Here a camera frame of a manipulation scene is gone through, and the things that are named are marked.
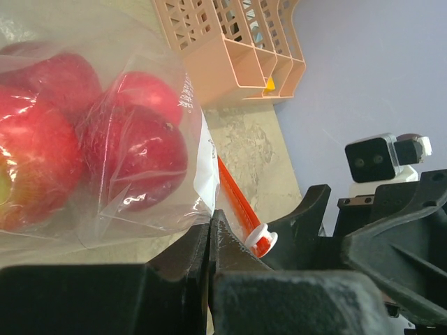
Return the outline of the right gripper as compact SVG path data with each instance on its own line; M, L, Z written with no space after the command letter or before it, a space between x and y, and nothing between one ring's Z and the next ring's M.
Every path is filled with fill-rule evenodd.
M370 277L410 321L444 326L446 206L424 202L416 209L403 210L418 187L425 185L428 195L446 189L446 170L423 172L418 181L381 184L374 191L340 198L333 235L348 235L342 244L344 262ZM327 184L311 186L291 213L268 223L278 240L261 258L267 266L274 270L314 268L330 193Z

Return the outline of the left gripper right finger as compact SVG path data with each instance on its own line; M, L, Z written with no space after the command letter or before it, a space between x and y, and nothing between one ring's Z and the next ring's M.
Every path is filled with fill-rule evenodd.
M392 334L381 293L356 271L275 271L217 210L210 226L215 334Z

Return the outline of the orange zip bag with apples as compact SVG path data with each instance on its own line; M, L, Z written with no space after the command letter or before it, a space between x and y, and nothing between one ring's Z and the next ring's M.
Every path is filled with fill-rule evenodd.
M278 236L221 162L180 58L99 1L1 2L1 264L207 223L226 187L242 243Z

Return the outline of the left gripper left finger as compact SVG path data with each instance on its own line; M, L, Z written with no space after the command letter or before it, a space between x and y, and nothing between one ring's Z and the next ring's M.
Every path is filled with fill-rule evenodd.
M2 334L204 334L209 225L149 262L1 270Z

